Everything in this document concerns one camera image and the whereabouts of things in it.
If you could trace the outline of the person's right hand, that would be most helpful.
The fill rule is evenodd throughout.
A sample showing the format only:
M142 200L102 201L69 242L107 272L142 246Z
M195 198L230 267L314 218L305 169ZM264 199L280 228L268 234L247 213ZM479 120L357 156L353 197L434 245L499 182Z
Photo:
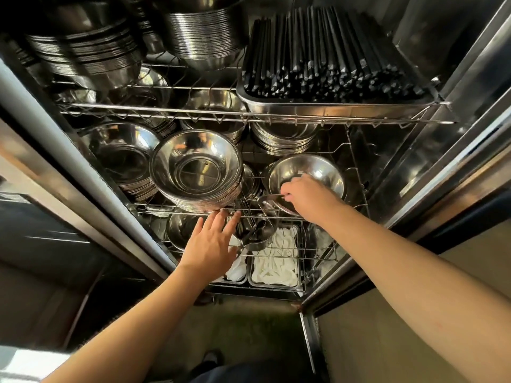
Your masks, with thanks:
M308 200L306 207L294 208L305 220L326 227L342 205L343 202L336 193L316 180L315 194Z

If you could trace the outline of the person's left hand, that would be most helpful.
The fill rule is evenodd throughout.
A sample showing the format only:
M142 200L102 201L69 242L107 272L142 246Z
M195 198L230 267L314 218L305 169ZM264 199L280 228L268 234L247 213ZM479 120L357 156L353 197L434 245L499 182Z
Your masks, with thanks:
M208 238L208 217L200 218L182 254L177 270L185 273L195 283L206 286L223 276L232 266L235 259L228 259L227 251L230 239L240 220L241 213L234 212L227 220L225 210L225 225L223 236Z

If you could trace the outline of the small steel bowl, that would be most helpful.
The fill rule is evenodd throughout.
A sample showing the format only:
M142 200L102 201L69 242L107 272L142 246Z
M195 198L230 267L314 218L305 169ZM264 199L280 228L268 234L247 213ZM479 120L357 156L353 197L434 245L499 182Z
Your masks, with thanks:
M294 206L289 206L288 202L285 201L285 194L264 194L256 198L259 204L271 206L273 209L278 209L286 214L298 217L299 214L296 212Z

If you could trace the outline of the person's left forearm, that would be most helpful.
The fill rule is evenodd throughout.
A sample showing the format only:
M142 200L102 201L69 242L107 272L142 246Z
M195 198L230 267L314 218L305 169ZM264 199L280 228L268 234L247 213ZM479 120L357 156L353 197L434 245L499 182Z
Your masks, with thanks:
M142 383L177 324L218 277L210 265L180 264L41 383Z

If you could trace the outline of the person's right forearm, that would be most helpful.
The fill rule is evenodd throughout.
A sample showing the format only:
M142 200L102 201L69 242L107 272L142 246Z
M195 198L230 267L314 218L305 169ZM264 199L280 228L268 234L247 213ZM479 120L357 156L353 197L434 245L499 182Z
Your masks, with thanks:
M511 383L511 300L441 257L338 202L301 214L326 230L384 299L472 383Z

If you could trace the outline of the steel tray of white spoons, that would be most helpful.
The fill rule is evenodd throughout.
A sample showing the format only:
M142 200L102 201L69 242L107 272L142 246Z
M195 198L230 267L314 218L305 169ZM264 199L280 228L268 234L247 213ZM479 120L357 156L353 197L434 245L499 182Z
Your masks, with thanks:
M269 245L252 252L252 269L248 278L255 286L297 288L299 285L297 225L278 227Z
M231 268L222 277L212 281L212 284L242 285L248 279L247 256L240 255L233 262Z

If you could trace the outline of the large single steel bowl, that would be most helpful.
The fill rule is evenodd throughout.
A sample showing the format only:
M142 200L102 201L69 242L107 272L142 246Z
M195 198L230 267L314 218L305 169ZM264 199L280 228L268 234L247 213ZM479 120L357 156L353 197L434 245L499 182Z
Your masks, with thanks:
M268 165L263 172L263 186L265 194L262 202L271 204L278 210L302 218L295 207L284 200L280 193L282 184L290 182L295 177L308 174L322 182L324 186L343 199L346 192L346 183L339 168L327 158L315 154L295 154L281 158Z

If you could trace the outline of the stack of steel bowls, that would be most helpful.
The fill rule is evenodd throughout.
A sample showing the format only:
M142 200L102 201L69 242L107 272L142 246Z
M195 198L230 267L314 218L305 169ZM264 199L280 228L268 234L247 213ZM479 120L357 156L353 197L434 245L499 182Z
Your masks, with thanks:
M185 130L161 142L149 163L157 189L192 213L211 212L235 202L242 190L241 152L226 136Z
M126 94L124 103L133 107L168 108L175 100L174 91L169 88L167 80L149 66L141 67L138 80L126 89ZM163 117L157 111L140 110L140 114L133 120L155 131L162 138L167 138L176 129L172 115L170 113Z
M162 17L152 0L132 0L133 17L141 32L148 54L158 55L167 51L162 36Z
M135 122L106 122L83 128L78 135L123 192L136 201L158 193L149 172L162 141L155 131Z
M55 75L93 90L134 82L146 54L120 0L38 0L24 36Z
M189 113L180 119L182 130L208 130L223 134L236 145L242 142L246 124L240 115L231 113L247 112L246 104L232 91L193 90L183 106L185 110L215 111L215 114Z
M306 152L314 143L321 126L316 123L253 122L253 142L267 154L284 157Z
M248 45L244 0L153 0L170 54L197 69L227 66Z

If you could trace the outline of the steel chopstick tray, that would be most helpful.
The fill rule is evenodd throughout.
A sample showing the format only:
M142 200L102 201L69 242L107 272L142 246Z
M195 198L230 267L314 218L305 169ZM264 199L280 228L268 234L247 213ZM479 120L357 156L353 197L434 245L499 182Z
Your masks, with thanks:
M250 113L284 117L310 118L355 118L355 119L411 119L426 109L437 108L446 102L433 98L405 103L322 103L298 100L252 97L239 81L236 85L238 97L246 104Z

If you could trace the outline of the person's dark shoe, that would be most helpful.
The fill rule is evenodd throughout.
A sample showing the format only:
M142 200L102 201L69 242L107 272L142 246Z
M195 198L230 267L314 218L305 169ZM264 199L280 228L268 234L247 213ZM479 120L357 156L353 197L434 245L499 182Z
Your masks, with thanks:
M202 358L202 363L210 369L223 366L224 361L224 355L219 349L207 351Z

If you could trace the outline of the person's dark clothing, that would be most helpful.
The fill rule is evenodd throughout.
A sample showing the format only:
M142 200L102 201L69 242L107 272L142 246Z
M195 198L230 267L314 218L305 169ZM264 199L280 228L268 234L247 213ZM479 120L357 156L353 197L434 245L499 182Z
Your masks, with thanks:
M184 383L315 383L316 375L284 360L247 361L220 365L207 360L194 367Z

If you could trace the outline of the stainless steel cabinet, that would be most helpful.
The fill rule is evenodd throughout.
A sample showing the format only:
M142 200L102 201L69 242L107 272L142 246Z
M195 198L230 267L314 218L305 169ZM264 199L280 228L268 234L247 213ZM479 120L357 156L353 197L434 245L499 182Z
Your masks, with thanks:
M235 67L240 80L248 45L234 61L215 70L189 66L168 50L148 54L133 17L132 0L120 1L145 50L142 66L180 65L200 74ZM459 119L450 126L339 124L349 130L371 219L440 253L475 235L476 222L484 230L511 213L511 0L244 3L249 39L256 19L286 14L299 7L341 6L368 16L425 83L426 94L412 101L437 95L442 102L450 103ZM144 252L139 260L154 272L159 270L163 280L176 268L182 254L166 238L170 216L140 215L135 198L115 184L78 135L81 129L101 123L139 122L133 117L61 113L53 100L60 91L55 86L68 82L84 87L55 75L27 42L24 29L37 4L38 0L0 0L0 117L69 183L67 189L64 184L45 184L51 193L64 199L73 187L73 199L68 203L74 212L118 244L129 240L134 243ZM117 89L125 90L134 82ZM240 145L245 138L252 140L251 123L246 123ZM332 125L320 125L320 130ZM294 218L256 201L265 189L259 186L243 156L242 160L242 190L227 209L239 209L242 218L259 213ZM303 296L214 286L207 290L217 295L293 301L306 312L322 315L372 287L360 266L346 254Z

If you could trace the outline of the pile of black chopsticks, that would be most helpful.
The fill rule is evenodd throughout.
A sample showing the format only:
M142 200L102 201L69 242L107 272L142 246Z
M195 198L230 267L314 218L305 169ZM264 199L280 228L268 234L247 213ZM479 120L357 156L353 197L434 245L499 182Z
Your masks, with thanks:
M256 19L240 83L254 98L298 102L400 102L426 94L375 21L341 6Z

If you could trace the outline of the steel cabinet door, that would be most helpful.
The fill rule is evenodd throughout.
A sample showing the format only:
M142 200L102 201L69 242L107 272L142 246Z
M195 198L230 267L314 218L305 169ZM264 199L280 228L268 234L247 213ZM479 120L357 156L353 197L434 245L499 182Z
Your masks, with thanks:
M511 300L511 221L438 256ZM464 383L376 288L319 318L335 382Z
M162 280L45 184L69 187L0 117L0 357L74 351Z

